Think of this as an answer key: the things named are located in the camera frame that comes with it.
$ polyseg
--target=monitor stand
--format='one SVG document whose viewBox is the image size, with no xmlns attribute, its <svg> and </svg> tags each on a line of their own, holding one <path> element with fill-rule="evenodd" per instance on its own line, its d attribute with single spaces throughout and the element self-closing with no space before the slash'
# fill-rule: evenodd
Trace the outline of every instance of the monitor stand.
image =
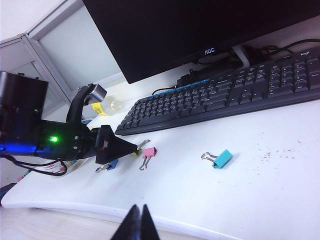
<svg viewBox="0 0 320 240">
<path fill-rule="evenodd" d="M 248 60 L 248 54 L 246 53 L 244 47 L 242 45 L 236 45 L 232 47 L 234 53 L 239 57 L 242 62 L 242 69 L 248 68 L 250 66 L 250 62 Z"/>
</svg>

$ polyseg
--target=black keyboard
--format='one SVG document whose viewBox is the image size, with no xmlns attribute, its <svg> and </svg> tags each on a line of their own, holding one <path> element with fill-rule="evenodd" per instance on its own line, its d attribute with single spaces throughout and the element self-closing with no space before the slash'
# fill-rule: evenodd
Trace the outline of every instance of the black keyboard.
<svg viewBox="0 0 320 240">
<path fill-rule="evenodd" d="M 138 100 L 115 134 L 131 135 L 320 99 L 320 47 Z"/>
</svg>

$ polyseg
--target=black monitor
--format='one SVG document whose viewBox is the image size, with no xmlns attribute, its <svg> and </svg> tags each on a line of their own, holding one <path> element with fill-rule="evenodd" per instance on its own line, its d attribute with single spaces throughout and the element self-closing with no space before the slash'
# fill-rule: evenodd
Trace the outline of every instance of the black monitor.
<svg viewBox="0 0 320 240">
<path fill-rule="evenodd" d="M 130 84 L 320 15 L 318 0 L 83 1 Z"/>
</svg>

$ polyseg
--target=blue binder clip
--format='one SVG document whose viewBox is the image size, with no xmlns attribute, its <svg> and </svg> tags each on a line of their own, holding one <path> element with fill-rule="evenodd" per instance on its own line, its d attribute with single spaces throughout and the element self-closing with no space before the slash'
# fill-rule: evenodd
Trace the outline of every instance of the blue binder clip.
<svg viewBox="0 0 320 240">
<path fill-rule="evenodd" d="M 221 169 L 231 158 L 232 154 L 228 150 L 224 150 L 219 156 L 211 155 L 209 152 L 205 152 L 201 156 L 202 160 L 209 160 L 213 162 L 212 166 L 215 169 Z"/>
</svg>

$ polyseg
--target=floor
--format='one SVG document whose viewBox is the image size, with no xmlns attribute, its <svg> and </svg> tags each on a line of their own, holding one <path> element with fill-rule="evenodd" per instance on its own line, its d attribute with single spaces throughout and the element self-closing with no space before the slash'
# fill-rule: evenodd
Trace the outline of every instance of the floor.
<svg viewBox="0 0 320 240">
<path fill-rule="evenodd" d="M 38 208 L 0 207 L 1 240 L 108 240 L 119 223 Z M 158 231 L 161 240 L 201 240 Z"/>
</svg>

